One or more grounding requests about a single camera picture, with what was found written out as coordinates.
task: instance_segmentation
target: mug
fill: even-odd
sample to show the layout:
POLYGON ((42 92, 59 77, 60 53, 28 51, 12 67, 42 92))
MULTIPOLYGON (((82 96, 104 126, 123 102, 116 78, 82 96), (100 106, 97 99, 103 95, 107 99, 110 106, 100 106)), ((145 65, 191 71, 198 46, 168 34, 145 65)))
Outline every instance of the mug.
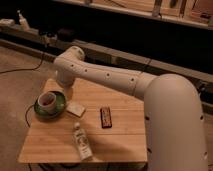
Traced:
POLYGON ((48 114, 56 113, 56 95, 50 91, 42 93, 38 97, 38 105, 42 110, 46 111, 48 114))

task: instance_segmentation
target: green bowl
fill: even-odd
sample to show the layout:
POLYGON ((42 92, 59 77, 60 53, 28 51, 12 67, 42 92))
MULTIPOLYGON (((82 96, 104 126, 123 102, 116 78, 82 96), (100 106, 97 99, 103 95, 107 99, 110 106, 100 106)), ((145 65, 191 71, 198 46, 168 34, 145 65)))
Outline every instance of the green bowl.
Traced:
POLYGON ((56 95, 56 113, 49 114, 45 110, 41 109, 38 105, 38 99, 36 100, 34 104, 34 111, 36 113, 36 116, 41 119, 52 119, 57 116, 59 116, 66 107, 66 98, 63 93, 59 91, 51 91, 56 95))

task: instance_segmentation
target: shelf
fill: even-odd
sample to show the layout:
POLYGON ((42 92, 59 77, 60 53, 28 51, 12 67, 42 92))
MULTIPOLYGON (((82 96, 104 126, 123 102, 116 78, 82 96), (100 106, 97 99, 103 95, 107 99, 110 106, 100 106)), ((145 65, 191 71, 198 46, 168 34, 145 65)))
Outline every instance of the shelf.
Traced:
POLYGON ((150 3, 147 6, 140 5, 142 10, 139 10, 138 3, 141 0, 133 1, 133 2, 135 2, 135 5, 131 4, 131 8, 128 7, 128 4, 130 4, 130 1, 128 1, 128 0, 117 0, 116 1, 119 4, 121 2, 123 2, 122 5, 124 5, 126 3, 127 6, 125 6, 125 8, 118 7, 113 3, 111 3, 111 4, 106 3, 105 0, 95 0, 93 3, 90 3, 89 5, 85 4, 84 0, 53 0, 53 1, 60 2, 60 3, 66 3, 66 4, 72 4, 72 5, 79 5, 79 6, 83 6, 83 7, 99 9, 99 10, 104 10, 104 11, 109 11, 109 12, 116 12, 116 13, 120 13, 120 14, 132 15, 132 16, 137 16, 137 17, 142 17, 142 18, 147 18, 147 19, 152 19, 152 20, 175 23, 175 24, 196 27, 196 28, 201 28, 201 29, 213 30, 213 27, 209 27, 207 23, 201 23, 201 22, 191 20, 190 13, 191 13, 192 6, 194 4, 193 3, 194 0, 187 1, 185 12, 184 12, 185 15, 183 17, 179 16, 179 13, 178 13, 178 11, 180 10, 179 8, 175 8, 175 9, 171 10, 168 8, 168 3, 165 3, 165 4, 163 4, 164 6, 162 6, 162 9, 161 9, 162 17, 160 17, 160 16, 153 17, 152 16, 153 4, 150 3))

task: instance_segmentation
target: wooden shelf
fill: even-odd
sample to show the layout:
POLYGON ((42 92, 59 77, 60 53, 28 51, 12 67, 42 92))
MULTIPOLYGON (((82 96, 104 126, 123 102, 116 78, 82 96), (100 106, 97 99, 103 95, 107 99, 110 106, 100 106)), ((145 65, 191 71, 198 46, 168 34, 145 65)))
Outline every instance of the wooden shelf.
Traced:
POLYGON ((93 3, 86 5, 84 0, 54 0, 56 2, 80 5, 88 8, 94 8, 99 10, 105 10, 110 12, 117 12, 121 14, 127 14, 137 17, 143 17, 153 20, 159 20, 164 22, 170 22, 175 24, 181 24, 190 27, 196 27, 201 29, 213 30, 213 27, 209 27, 207 23, 201 23, 193 21, 191 18, 191 9, 194 4, 194 0, 188 0, 184 12, 184 16, 180 16, 180 4, 179 1, 175 8, 169 8, 169 0, 163 0, 161 7, 162 17, 152 17, 152 9, 154 7, 154 0, 113 0, 123 6, 119 7, 115 3, 110 3, 107 0, 94 0, 93 3))

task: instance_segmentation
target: bottle cap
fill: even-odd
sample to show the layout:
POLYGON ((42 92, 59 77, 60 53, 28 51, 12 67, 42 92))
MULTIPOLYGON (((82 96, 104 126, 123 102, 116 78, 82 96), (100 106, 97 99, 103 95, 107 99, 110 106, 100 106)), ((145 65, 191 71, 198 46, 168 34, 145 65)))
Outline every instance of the bottle cap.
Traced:
POLYGON ((74 123, 74 128, 75 129, 79 129, 80 128, 80 123, 79 122, 75 122, 74 123))

